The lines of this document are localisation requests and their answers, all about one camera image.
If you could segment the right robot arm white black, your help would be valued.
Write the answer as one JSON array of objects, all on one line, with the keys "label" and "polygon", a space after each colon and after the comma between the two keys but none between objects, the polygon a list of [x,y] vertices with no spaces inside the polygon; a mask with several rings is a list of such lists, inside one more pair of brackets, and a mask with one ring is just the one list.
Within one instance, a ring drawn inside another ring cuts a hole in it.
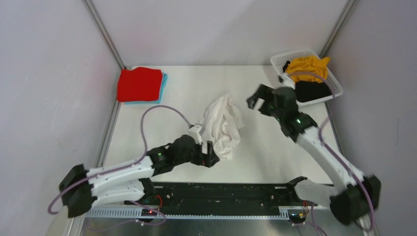
[{"label": "right robot arm white black", "polygon": [[323,138],[324,127],[299,111],[293,88],[270,88],[260,84],[247,98],[248,108],[253,110],[259,99],[264,101],[259,112],[277,120],[284,136],[308,152],[332,182],[328,186],[297,177],[288,182],[287,202],[296,206],[305,200],[329,207],[333,216],[344,225],[369,215],[370,224],[374,226],[382,187],[380,180],[376,176],[366,176],[327,144]]}]

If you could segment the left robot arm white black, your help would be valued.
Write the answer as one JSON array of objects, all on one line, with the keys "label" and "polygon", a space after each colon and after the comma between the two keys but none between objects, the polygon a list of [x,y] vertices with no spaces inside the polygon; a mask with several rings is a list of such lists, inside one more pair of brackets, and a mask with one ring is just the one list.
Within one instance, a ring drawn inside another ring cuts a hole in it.
[{"label": "left robot arm white black", "polygon": [[175,166],[191,163],[213,167],[220,158],[207,142],[207,150],[189,135],[182,135],[164,146],[147,151],[141,162],[124,162],[108,168],[85,169],[76,165],[59,184],[62,204],[68,217],[78,217],[93,207],[120,201],[137,201],[148,205],[154,201],[155,191],[150,178],[173,170]]}]

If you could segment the white t shirt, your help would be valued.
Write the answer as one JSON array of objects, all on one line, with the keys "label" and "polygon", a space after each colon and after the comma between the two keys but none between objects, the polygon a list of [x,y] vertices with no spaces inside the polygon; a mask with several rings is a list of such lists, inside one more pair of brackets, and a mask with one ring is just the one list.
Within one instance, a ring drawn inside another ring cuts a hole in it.
[{"label": "white t shirt", "polygon": [[199,120],[203,126],[203,141],[211,141],[219,158],[233,159],[234,148],[240,143],[240,129],[244,127],[241,110],[234,104],[232,96],[225,94],[212,102]]}]

